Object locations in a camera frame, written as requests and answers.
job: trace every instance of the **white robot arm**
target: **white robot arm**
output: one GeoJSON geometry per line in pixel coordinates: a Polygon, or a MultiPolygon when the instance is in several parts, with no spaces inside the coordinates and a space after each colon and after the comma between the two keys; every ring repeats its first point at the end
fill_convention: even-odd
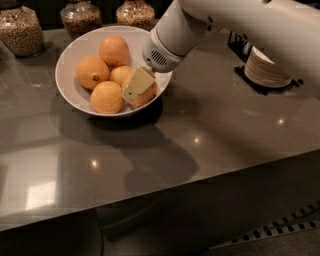
{"type": "Polygon", "coordinates": [[[320,11],[293,0],[174,0],[144,45],[157,72],[172,71],[226,28],[246,38],[320,99],[320,11]]]}

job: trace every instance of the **gray countertop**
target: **gray countertop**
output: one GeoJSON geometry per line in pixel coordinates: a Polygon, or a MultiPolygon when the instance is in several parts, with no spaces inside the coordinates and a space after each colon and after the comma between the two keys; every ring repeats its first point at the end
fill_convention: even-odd
{"type": "Polygon", "coordinates": [[[89,116],[58,93],[64,30],[45,31],[33,58],[0,44],[0,230],[318,150],[307,85],[256,93],[233,71],[243,63],[228,36],[198,45],[162,98],[127,119],[89,116]]]}

